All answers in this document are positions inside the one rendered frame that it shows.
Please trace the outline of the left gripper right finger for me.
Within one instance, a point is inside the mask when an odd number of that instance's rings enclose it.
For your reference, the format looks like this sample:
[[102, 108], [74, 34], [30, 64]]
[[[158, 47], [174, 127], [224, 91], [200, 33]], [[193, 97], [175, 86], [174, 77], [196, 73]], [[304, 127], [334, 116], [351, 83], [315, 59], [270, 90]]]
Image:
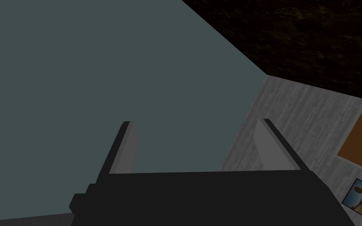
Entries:
[[253, 140], [264, 170], [309, 170], [270, 119], [259, 119]]

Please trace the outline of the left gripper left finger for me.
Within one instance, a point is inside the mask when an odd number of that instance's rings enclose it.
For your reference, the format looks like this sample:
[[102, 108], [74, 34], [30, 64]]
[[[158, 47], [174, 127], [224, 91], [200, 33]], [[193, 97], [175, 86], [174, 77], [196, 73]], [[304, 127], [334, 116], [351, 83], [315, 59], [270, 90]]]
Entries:
[[101, 168], [101, 180], [110, 174], [133, 173], [137, 150], [137, 130], [134, 121], [122, 123], [107, 158]]

